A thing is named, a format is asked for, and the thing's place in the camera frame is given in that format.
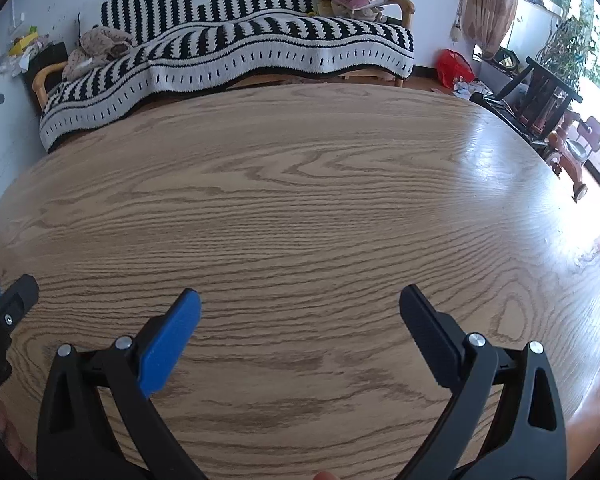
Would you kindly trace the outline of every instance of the sofa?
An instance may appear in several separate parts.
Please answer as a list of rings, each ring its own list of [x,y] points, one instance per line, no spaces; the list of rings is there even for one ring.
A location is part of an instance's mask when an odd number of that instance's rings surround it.
[[[45,79],[64,65],[41,71],[34,80],[40,138],[50,151],[65,135],[118,120],[151,95],[209,93],[263,74],[384,73],[401,86],[413,68],[414,5],[389,3],[402,8],[401,22],[315,16],[315,0],[97,0],[80,11],[80,34],[112,27],[135,46],[49,95]]]

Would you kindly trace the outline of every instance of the silver screw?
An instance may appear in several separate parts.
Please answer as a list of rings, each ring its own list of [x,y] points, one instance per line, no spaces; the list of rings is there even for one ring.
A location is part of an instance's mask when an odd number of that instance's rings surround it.
[[[541,354],[542,352],[544,352],[544,347],[542,346],[542,343],[539,341],[532,341],[531,343],[529,343],[529,349],[534,354]]]
[[[131,347],[131,343],[133,343],[133,339],[131,339],[128,335],[120,336],[116,339],[116,348],[118,350],[126,350]]]
[[[469,334],[469,343],[473,346],[484,346],[486,342],[487,341],[482,334],[478,334],[477,332]]]
[[[67,357],[71,353],[71,345],[64,343],[58,347],[58,355],[60,357]]]

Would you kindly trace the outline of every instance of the curtain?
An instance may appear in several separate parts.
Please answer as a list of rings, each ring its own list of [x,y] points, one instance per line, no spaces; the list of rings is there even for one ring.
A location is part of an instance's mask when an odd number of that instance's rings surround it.
[[[467,0],[464,33],[491,59],[500,47],[516,15],[518,0]]]

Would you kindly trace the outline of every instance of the black baseboard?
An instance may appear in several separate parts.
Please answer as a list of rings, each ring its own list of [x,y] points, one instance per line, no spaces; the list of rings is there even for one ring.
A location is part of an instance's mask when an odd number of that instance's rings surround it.
[[[438,71],[430,66],[414,65],[411,75],[414,77],[426,77],[427,79],[438,79]]]

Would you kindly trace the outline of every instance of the round wooden table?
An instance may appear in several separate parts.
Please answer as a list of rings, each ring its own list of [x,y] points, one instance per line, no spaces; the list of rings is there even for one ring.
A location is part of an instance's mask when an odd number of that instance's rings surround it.
[[[0,394],[33,446],[58,345],[135,334],[190,286],[203,319],[154,401],[210,478],[389,479],[449,398],[398,314],[410,283],[494,344],[542,341],[574,412],[600,365],[583,214],[457,98],[321,84],[154,108],[61,148],[0,202],[0,237],[41,289]]]

